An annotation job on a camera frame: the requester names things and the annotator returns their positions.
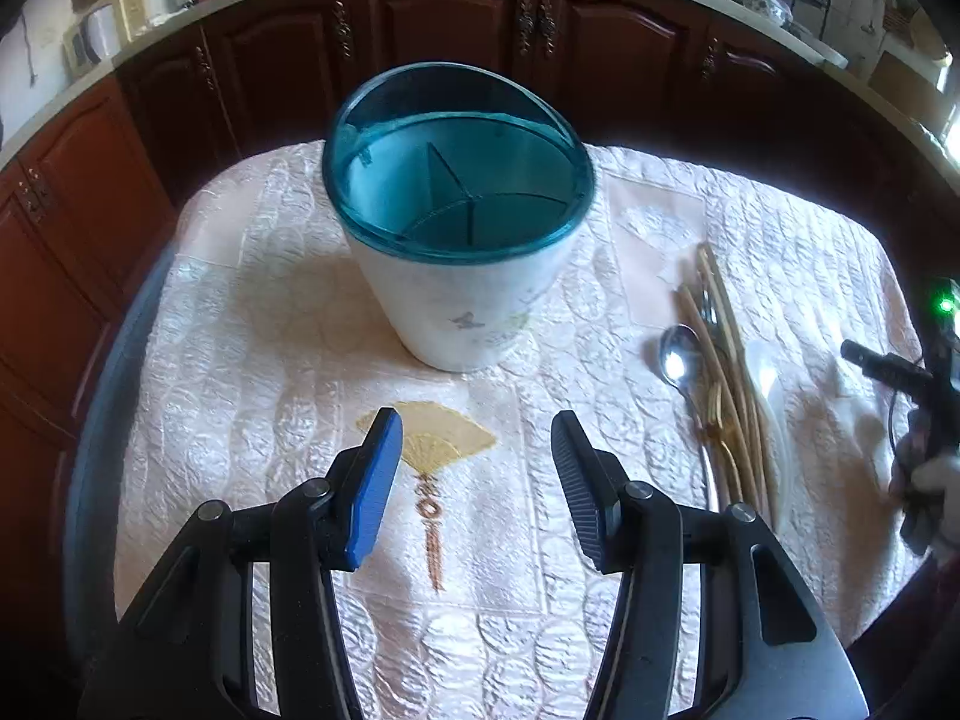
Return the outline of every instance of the metal spoon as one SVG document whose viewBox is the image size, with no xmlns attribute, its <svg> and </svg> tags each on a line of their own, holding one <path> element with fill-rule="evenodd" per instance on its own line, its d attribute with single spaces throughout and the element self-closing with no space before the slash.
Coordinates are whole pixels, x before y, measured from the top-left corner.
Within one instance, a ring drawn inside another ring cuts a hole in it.
<svg viewBox="0 0 960 720">
<path fill-rule="evenodd" d="M 703 367 L 704 355 L 700 348 L 697 334 L 685 324 L 675 324 L 664 330 L 659 345 L 659 364 L 661 377 L 667 384 L 673 386 L 686 402 L 686 408 L 693 419 L 693 429 L 697 435 L 700 447 L 700 462 L 704 469 L 704 479 L 707 480 L 707 509 L 719 512 L 717 502 L 717 485 L 713 478 L 713 466 L 710 464 L 707 447 L 704 445 L 704 423 L 693 402 L 693 388 Z"/>
<path fill-rule="evenodd" d="M 720 358 L 720 365 L 724 370 L 730 367 L 730 358 L 727 356 L 727 348 L 724 343 L 723 333 L 720 332 L 720 319 L 717 319 L 716 305 L 713 303 L 713 296 L 707 289 L 707 284 L 702 286 L 704 296 L 700 301 L 700 319 L 707 325 L 707 333 L 710 340 L 713 341 L 713 348 L 717 350 L 717 356 Z"/>
</svg>

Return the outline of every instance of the quilted white tablecloth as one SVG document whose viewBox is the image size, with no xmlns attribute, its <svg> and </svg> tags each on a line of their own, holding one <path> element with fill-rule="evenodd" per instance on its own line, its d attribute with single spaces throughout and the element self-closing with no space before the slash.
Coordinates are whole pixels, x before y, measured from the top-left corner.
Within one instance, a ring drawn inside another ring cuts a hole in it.
<svg viewBox="0 0 960 720">
<path fill-rule="evenodd" d="M 124 461 L 119 613 L 200 502 L 277 500 L 400 403 L 410 440 L 376 549 L 337 579 L 367 717 L 580 717 L 618 577 L 579 551 L 550 419 L 573 408 L 632 477 L 704 504 L 683 402 L 643 356 L 703 237 L 744 338 L 782 351 L 800 468 L 782 541 L 841 640 L 909 577 L 885 495 L 889 394 L 838 362 L 843 338 L 919 354 L 863 228 L 729 173 L 591 148 L 597 198 L 572 262 L 501 365 L 454 375 L 392 333 L 320 186 L 322 148 L 241 162 L 184 212 Z M 276 711 L 267 574 L 258 566 L 254 641 L 261 704 Z M 698 584 L 688 567 L 673 709 L 692 699 Z"/>
</svg>

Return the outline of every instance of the blue gripper pad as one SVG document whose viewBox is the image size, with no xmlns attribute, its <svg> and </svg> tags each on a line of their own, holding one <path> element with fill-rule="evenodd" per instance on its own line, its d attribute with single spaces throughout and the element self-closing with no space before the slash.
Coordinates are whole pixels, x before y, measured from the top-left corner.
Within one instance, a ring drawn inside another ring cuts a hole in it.
<svg viewBox="0 0 960 720">
<path fill-rule="evenodd" d="M 400 415 L 394 409 L 380 409 L 362 445 L 345 449 L 333 461 L 326 478 L 334 491 L 337 538 L 328 543 L 328 567 L 357 570 L 373 550 L 402 445 Z"/>
<path fill-rule="evenodd" d="M 616 456 L 594 449 L 577 415 L 553 418 L 550 451 L 584 555 L 605 574 L 622 570 L 616 555 L 621 512 L 619 490 L 629 480 Z"/>
</svg>

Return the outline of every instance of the spoon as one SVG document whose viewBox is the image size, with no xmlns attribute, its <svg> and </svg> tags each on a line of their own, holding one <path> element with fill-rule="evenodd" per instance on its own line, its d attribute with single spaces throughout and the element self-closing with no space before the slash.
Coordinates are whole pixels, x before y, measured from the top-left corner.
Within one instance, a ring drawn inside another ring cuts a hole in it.
<svg viewBox="0 0 960 720">
<path fill-rule="evenodd" d="M 713 466 L 710 464 L 707 447 L 704 445 L 704 424 L 693 402 L 693 388 L 696 385 L 700 369 L 703 367 L 704 355 L 700 348 L 697 334 L 685 324 L 675 324 L 664 330 L 659 344 L 659 365 L 661 377 L 667 384 L 673 386 L 685 400 L 686 408 L 693 419 L 693 430 L 700 447 L 700 463 L 704 469 L 704 480 L 707 481 L 707 509 L 719 512 L 717 502 L 717 485 L 713 478 Z"/>
<path fill-rule="evenodd" d="M 701 290 L 703 291 L 703 297 L 700 299 L 700 319 L 704 321 L 704 324 L 707 325 L 707 330 L 713 335 L 719 325 L 719 322 L 717 322 L 717 309 L 714 307 L 713 298 L 710 296 L 710 290 L 707 289 L 706 284 L 701 286 Z"/>
</svg>

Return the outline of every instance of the cabinet handle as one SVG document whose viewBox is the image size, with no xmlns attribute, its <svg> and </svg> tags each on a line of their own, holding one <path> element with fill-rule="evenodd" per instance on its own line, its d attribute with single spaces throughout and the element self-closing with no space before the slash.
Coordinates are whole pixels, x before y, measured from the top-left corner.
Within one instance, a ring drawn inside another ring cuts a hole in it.
<svg viewBox="0 0 960 720">
<path fill-rule="evenodd" d="M 20 201 L 20 205 L 23 206 L 23 210 L 27 212 L 27 216 L 30 217 L 32 221 L 40 221 L 43 218 L 43 205 L 40 203 L 40 200 L 37 198 L 34 190 L 30 188 L 29 184 L 24 181 L 18 181 L 16 187 L 16 197 Z"/>
<path fill-rule="evenodd" d="M 206 81 L 206 88 L 208 88 L 211 92 L 215 92 L 216 88 L 213 85 L 213 69 L 210 68 L 210 63 L 208 60 L 206 60 L 206 53 L 200 46 L 194 46 L 194 52 L 197 55 L 197 68 L 200 71 L 200 78 Z"/>
<path fill-rule="evenodd" d="M 717 55 L 720 53 L 720 41 L 716 38 L 710 38 L 707 41 L 707 53 L 704 55 L 704 62 L 700 66 L 700 78 L 709 81 L 713 74 L 717 72 Z"/>
<path fill-rule="evenodd" d="M 517 14 L 517 29 L 520 30 L 520 56 L 530 52 L 530 38 L 534 33 L 534 0 L 520 0 L 520 13 Z"/>
<path fill-rule="evenodd" d="M 541 0 L 539 25 L 541 26 L 541 35 L 544 36 L 544 41 L 546 41 L 544 43 L 544 55 L 549 59 L 553 56 L 557 38 L 557 23 L 553 20 L 553 5 L 550 0 Z"/>
<path fill-rule="evenodd" d="M 52 206 L 54 196 L 51 194 L 50 187 L 47 186 L 47 180 L 40 171 L 36 167 L 27 167 L 27 177 L 30 179 L 32 190 L 40 198 L 40 204 L 44 208 Z"/>
<path fill-rule="evenodd" d="M 347 18 L 347 6 L 341 1 L 333 4 L 333 20 L 336 26 L 333 28 L 337 36 L 337 44 L 340 46 L 340 55 L 344 59 L 353 57 L 353 30 L 350 29 L 349 18 Z"/>
</svg>

